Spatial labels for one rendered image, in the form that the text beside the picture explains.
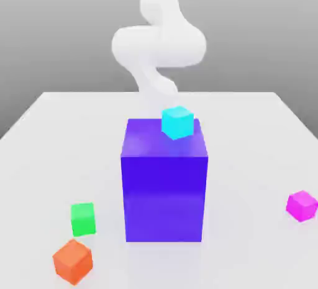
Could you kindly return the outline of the small cyan cube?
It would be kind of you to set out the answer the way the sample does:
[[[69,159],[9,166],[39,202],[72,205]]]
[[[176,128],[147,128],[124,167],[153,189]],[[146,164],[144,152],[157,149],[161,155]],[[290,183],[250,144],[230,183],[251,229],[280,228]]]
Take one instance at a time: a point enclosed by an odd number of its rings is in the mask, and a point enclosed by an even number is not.
[[[168,108],[161,114],[161,131],[172,140],[194,133],[194,114],[183,106]]]

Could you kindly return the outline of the small green cube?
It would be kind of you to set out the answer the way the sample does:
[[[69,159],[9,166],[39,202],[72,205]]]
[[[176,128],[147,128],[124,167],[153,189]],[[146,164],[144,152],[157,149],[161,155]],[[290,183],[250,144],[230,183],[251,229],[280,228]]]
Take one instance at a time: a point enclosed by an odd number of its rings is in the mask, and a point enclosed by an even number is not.
[[[71,227],[74,237],[95,234],[94,204],[77,203],[71,206]]]

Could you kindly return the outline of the small orange cube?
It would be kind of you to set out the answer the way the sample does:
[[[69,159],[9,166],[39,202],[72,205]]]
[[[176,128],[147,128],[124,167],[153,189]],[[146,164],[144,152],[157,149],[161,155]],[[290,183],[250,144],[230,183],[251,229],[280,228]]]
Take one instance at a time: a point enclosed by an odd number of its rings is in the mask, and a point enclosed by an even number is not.
[[[78,284],[93,268],[91,249],[75,239],[69,240],[52,258],[57,275],[72,285]]]

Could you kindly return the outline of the small magenta cube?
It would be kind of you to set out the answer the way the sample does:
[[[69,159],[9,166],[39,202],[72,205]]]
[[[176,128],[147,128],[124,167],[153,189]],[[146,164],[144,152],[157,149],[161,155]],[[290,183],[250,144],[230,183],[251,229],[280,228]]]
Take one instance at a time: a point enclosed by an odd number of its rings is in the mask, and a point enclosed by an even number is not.
[[[316,215],[318,200],[305,190],[289,195],[286,211],[298,222],[310,220]]]

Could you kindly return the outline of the large purple box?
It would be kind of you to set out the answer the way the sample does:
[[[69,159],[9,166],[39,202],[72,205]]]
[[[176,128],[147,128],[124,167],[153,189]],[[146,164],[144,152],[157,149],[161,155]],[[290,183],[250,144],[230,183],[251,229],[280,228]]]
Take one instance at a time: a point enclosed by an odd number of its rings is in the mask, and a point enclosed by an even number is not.
[[[128,242],[201,241],[208,153],[198,119],[178,140],[159,119],[130,119],[120,161]]]

